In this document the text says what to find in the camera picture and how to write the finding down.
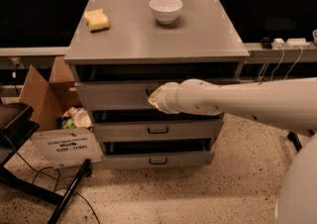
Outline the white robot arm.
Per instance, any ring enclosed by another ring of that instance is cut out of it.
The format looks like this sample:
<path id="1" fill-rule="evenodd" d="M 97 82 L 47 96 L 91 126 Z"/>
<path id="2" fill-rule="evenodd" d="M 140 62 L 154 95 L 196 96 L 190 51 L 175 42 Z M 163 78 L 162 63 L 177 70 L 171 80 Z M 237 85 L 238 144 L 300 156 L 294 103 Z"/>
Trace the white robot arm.
<path id="1" fill-rule="evenodd" d="M 149 102 L 166 114 L 225 112 L 306 136 L 274 208 L 272 224 L 317 224 L 317 78 L 217 85 L 168 82 Z"/>

